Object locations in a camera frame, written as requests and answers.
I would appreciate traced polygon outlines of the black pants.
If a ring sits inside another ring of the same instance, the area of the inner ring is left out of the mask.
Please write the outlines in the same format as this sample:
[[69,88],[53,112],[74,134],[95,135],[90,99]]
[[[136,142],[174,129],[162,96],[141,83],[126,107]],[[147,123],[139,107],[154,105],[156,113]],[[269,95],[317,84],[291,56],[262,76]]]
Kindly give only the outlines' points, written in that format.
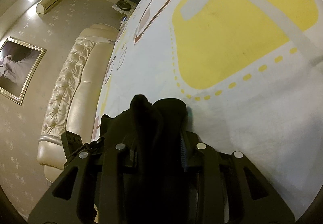
[[141,94],[121,114],[101,117],[104,149],[95,201],[100,223],[195,222],[187,117],[182,100],[150,103]]

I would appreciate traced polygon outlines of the cream tufted headboard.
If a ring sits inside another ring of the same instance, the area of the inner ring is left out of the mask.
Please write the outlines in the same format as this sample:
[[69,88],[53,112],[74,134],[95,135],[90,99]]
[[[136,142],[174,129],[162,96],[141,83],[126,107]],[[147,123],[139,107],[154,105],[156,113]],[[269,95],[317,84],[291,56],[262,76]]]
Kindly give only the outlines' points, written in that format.
[[66,156],[61,135],[72,132],[82,143],[94,139],[99,124],[96,114],[101,87],[118,30],[93,24],[76,38],[52,91],[38,141],[37,160],[45,178],[54,182],[62,173]]

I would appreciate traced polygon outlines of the white air conditioner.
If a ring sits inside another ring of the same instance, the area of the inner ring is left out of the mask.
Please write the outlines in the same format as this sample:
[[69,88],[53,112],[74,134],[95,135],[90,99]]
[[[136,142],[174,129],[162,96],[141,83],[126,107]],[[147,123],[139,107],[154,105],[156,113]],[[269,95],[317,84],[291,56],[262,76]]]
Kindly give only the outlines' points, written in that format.
[[45,15],[62,0],[41,0],[36,5],[36,13]]

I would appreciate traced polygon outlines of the white round fan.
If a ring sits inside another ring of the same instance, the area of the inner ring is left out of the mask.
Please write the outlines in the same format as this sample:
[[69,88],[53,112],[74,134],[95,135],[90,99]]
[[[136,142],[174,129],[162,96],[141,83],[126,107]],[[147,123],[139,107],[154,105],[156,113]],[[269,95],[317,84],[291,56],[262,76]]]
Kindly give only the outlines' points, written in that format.
[[112,8],[122,15],[129,15],[134,11],[133,6],[126,0],[118,0]]

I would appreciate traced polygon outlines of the patterned white bed sheet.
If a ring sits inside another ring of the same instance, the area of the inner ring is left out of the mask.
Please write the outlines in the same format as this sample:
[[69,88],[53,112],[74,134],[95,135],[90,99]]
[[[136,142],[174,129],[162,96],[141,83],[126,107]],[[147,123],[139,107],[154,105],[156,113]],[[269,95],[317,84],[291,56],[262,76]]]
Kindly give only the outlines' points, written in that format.
[[141,0],[95,123],[136,94],[183,100],[189,130],[244,153],[300,218],[322,187],[322,0]]

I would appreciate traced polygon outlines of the framed wall picture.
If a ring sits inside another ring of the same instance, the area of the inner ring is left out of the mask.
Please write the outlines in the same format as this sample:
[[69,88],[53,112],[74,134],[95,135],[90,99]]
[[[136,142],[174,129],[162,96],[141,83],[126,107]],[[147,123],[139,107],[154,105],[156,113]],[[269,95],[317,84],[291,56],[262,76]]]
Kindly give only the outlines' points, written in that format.
[[7,37],[1,46],[1,95],[21,105],[46,49]]

